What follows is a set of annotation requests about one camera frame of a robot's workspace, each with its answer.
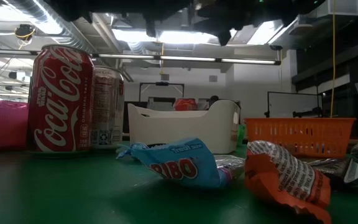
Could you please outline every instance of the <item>white plastic basket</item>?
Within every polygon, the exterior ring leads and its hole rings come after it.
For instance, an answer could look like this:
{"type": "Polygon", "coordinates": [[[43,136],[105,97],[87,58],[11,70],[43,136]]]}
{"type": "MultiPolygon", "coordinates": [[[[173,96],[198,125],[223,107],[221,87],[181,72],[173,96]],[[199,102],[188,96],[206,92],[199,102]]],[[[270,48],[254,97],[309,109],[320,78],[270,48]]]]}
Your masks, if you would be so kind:
{"type": "Polygon", "coordinates": [[[131,144],[199,138],[212,153],[227,154],[236,149],[239,114],[230,100],[219,100],[208,111],[154,111],[128,104],[131,144]]]}

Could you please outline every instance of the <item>red object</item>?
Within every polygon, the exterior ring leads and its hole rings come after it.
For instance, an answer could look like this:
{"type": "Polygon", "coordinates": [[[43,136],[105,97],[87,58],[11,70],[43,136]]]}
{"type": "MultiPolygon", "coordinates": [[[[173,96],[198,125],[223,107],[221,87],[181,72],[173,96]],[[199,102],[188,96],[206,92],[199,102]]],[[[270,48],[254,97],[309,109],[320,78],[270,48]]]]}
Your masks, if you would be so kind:
{"type": "Polygon", "coordinates": [[[86,52],[46,45],[34,61],[29,100],[31,150],[90,150],[94,74],[86,52]]]}
{"type": "Polygon", "coordinates": [[[0,151],[23,151],[29,117],[27,103],[0,101],[0,151]]]}
{"type": "Polygon", "coordinates": [[[193,111],[197,110],[197,103],[196,100],[192,98],[179,98],[175,101],[173,107],[176,111],[193,111]]]}

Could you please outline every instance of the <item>coca-cola logo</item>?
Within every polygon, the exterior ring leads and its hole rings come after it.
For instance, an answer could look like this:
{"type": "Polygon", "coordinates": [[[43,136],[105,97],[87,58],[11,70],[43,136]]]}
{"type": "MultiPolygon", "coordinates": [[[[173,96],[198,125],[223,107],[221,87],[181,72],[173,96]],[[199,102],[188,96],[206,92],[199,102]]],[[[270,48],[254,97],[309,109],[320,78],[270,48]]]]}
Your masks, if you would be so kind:
{"type": "MultiPolygon", "coordinates": [[[[69,109],[62,100],[53,101],[52,96],[57,95],[59,98],[71,102],[80,99],[80,92],[78,91],[77,85],[81,84],[81,78],[78,76],[77,72],[82,71],[82,63],[83,61],[79,52],[62,47],[49,48],[48,52],[40,61],[38,73],[47,88],[46,107],[49,113],[45,115],[45,121],[49,125],[49,128],[45,128],[44,130],[36,129],[34,131],[34,139],[43,152],[53,152],[53,150],[40,140],[39,136],[41,135],[45,136],[46,140],[56,146],[66,145],[66,139],[61,133],[67,131],[69,109]],[[63,65],[59,70],[56,68],[49,68],[45,65],[45,61],[48,60],[49,57],[54,57],[62,62],[63,65]],[[51,83],[54,79],[59,80],[58,82],[54,82],[58,83],[57,85],[51,83]]],[[[74,126],[78,121],[76,115],[77,111],[78,107],[72,111],[70,116],[70,129],[73,135],[72,151],[76,151],[74,126]]]]}

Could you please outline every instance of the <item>red soda can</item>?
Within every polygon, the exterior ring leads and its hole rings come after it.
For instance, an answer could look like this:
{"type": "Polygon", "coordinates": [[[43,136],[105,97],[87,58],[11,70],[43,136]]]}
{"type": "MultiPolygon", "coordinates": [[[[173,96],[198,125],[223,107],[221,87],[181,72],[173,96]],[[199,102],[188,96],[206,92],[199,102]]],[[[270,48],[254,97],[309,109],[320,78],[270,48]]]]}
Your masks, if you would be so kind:
{"type": "Polygon", "coordinates": [[[193,98],[178,98],[173,107],[176,111],[193,111],[197,110],[197,103],[193,98]]]}
{"type": "Polygon", "coordinates": [[[46,45],[34,60],[29,98],[30,149],[81,152],[91,147],[94,67],[89,54],[46,45]]]}

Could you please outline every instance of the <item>black frame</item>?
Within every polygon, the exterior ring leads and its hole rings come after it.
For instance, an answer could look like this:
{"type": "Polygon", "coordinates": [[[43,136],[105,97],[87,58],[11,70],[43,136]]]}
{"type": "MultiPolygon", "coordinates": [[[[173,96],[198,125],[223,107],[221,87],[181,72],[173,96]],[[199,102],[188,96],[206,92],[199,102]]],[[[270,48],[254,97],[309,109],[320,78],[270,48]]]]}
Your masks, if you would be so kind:
{"type": "Polygon", "coordinates": [[[307,94],[307,93],[285,93],[285,92],[276,92],[276,91],[268,91],[267,92],[267,112],[265,112],[265,116],[266,118],[270,117],[270,99],[269,99],[269,94],[270,93],[279,93],[279,94],[289,94],[289,95],[307,95],[307,96],[316,96],[317,99],[317,107],[320,107],[320,103],[318,101],[318,96],[319,94],[307,94]]]}
{"type": "Polygon", "coordinates": [[[156,86],[169,86],[169,85],[180,85],[182,89],[181,97],[185,97],[185,84],[182,83],[165,83],[166,85],[159,85],[160,82],[155,83],[139,83],[139,102],[140,97],[142,96],[142,85],[156,85],[156,86]]]}

